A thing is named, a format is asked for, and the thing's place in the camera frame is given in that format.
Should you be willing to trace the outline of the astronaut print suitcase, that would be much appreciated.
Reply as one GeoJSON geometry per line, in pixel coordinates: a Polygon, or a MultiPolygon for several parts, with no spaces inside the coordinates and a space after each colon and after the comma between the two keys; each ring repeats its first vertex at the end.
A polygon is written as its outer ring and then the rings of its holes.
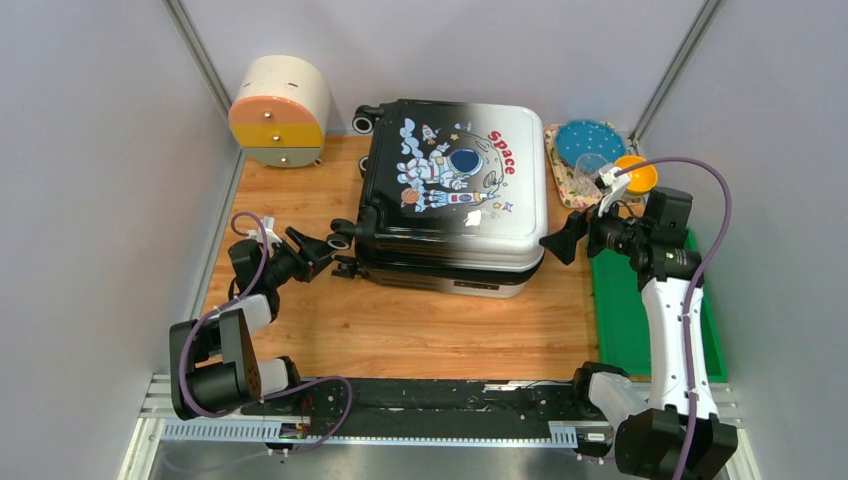
{"type": "Polygon", "coordinates": [[[521,293],[548,232],[543,124],[513,105],[399,99],[359,106],[353,240],[334,273],[381,286],[490,298],[521,293]]]}

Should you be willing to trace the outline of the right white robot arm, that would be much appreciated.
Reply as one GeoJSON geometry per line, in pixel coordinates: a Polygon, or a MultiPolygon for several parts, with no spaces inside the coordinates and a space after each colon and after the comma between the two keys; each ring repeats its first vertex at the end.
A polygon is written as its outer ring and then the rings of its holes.
{"type": "Polygon", "coordinates": [[[690,194],[658,187],[640,216],[592,206],[540,241],[570,264],[586,239],[588,257],[623,255],[637,276],[650,335],[648,396],[622,368],[585,362],[575,371],[570,404],[582,418],[608,421],[618,470],[644,479],[713,479],[738,447],[736,427],[719,418],[704,360],[703,282],[696,276],[703,261],[685,246],[691,206],[690,194]]]}

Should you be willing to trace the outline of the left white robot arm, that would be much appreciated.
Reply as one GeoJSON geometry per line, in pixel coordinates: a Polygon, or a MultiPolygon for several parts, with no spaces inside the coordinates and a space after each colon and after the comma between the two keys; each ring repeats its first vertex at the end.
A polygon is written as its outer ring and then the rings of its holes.
{"type": "Polygon", "coordinates": [[[266,229],[252,231],[228,249],[234,278],[224,306],[169,329],[172,407],[181,420],[224,416],[262,397],[253,330],[269,325],[280,310],[279,288],[308,283],[352,239],[333,233],[324,240],[289,227],[284,241],[266,229]]]}

